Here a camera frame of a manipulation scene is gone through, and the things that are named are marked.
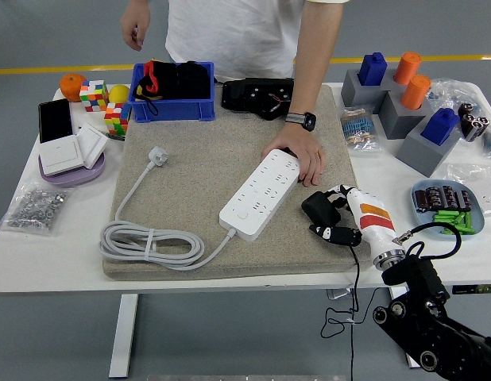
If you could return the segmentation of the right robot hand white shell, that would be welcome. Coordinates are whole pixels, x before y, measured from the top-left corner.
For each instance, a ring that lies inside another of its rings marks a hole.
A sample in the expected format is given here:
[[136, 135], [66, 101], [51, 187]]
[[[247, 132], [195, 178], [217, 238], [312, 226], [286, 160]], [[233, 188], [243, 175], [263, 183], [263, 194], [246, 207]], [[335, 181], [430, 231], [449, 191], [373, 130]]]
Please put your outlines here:
[[[317, 191], [302, 203], [311, 219], [309, 229], [332, 244], [355, 247], [369, 243], [373, 264], [384, 271], [405, 258], [405, 249], [396, 239], [392, 219], [383, 202], [356, 187], [338, 185], [326, 192]], [[346, 208], [356, 228], [337, 225], [338, 208]]]

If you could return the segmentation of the person's left hand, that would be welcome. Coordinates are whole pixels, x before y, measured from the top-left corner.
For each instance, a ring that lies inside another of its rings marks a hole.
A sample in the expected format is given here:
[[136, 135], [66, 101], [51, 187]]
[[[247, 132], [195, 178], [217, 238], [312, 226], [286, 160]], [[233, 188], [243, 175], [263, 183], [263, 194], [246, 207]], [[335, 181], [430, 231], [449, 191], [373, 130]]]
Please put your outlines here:
[[326, 167], [326, 156], [322, 145], [302, 127], [302, 125], [285, 122], [280, 132], [264, 148], [261, 158], [264, 159], [273, 149], [288, 149], [300, 162], [300, 176], [305, 187], [319, 184]]

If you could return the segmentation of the person's right hand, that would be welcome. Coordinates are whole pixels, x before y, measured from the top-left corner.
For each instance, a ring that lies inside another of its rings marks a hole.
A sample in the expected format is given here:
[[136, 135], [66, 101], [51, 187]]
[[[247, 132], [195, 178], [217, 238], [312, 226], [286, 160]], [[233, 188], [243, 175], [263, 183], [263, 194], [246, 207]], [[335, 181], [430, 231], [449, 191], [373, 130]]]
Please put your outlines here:
[[120, 20], [122, 39], [134, 51], [141, 51], [150, 24], [147, 0], [130, 0]]

